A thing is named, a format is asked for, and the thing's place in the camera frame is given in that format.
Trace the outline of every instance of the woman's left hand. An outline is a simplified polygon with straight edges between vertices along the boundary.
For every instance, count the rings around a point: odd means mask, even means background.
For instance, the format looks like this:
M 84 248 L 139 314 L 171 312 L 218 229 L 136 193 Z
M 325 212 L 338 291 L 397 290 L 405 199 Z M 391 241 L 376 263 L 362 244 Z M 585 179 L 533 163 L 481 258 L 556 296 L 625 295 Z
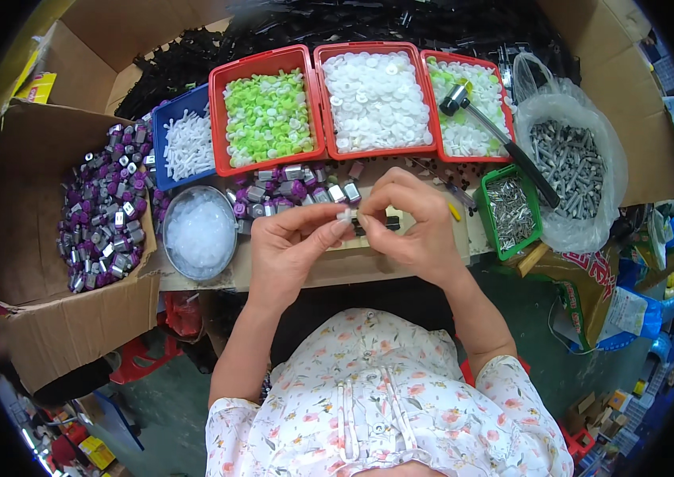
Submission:
M 252 224 L 252 278 L 248 304 L 283 313 L 297 299 L 316 259 L 355 237 L 350 221 L 335 216 L 340 204 L 294 207 Z

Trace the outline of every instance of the blue plastic tray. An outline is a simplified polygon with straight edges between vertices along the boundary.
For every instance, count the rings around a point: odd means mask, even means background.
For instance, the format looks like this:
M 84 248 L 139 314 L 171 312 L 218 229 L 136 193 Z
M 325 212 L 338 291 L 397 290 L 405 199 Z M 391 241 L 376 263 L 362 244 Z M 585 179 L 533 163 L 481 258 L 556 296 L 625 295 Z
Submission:
M 189 112 L 194 111 L 197 114 L 204 115 L 204 107 L 207 105 L 209 99 L 207 89 L 208 84 L 194 88 L 191 91 L 183 93 L 169 103 L 159 106 L 154 111 L 154 122 L 152 127 L 154 131 L 154 154 L 156 156 L 155 161 L 157 166 L 157 187 L 163 191 L 166 191 L 169 188 L 189 184 L 202 177 L 215 175 L 215 169 L 210 169 L 203 173 L 182 178 L 180 181 L 174 181 L 171 177 L 168 177 L 168 170 L 165 168 L 165 158 L 162 157 L 162 154 L 165 153 L 165 148 L 168 146 L 168 130 L 163 127 L 163 124 L 168 124 L 170 119 L 179 120 L 183 118 L 184 109 L 188 109 Z

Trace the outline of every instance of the floral blouse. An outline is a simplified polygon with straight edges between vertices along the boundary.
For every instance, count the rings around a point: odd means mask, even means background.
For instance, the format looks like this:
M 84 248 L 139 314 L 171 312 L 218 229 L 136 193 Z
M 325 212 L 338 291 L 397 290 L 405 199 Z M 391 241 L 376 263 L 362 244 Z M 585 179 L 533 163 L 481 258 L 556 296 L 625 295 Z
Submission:
M 262 406 L 221 398 L 207 419 L 206 476 L 349 477 L 409 460 L 444 475 L 572 475 L 562 434 L 517 359 L 476 388 L 444 330 L 353 308 L 271 372 Z

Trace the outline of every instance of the clear plastic bag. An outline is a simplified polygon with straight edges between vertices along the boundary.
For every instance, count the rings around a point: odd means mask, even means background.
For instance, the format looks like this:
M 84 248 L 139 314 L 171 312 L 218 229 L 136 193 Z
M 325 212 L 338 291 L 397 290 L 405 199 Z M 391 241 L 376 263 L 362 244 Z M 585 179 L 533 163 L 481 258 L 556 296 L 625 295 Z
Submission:
M 538 65 L 546 84 L 536 88 L 529 63 Z M 534 124 L 556 120 L 562 125 L 587 128 L 594 136 L 606 165 L 599 210 L 592 219 L 565 218 L 542 205 L 544 233 L 541 240 L 556 252 L 592 253 L 601 249 L 609 238 L 610 226 L 618 218 L 618 207 L 628 187 L 626 153 L 615 129 L 591 102 L 586 93 L 569 79 L 556 79 L 532 53 L 521 52 L 513 68 L 514 94 L 518 99 L 515 120 L 517 144 L 531 160 L 530 130 Z

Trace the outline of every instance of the woman's right hand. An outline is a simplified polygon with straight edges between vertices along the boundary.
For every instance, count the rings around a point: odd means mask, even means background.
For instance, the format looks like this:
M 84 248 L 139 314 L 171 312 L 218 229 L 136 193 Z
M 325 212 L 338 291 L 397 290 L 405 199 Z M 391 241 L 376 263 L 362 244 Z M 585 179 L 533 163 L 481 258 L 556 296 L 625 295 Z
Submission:
M 405 235 L 384 226 L 388 205 L 414 217 L 416 224 Z M 433 285 L 446 290 L 465 270 L 456 250 L 447 200 L 406 170 L 393 167 L 377 180 L 358 208 L 358 221 L 371 248 Z

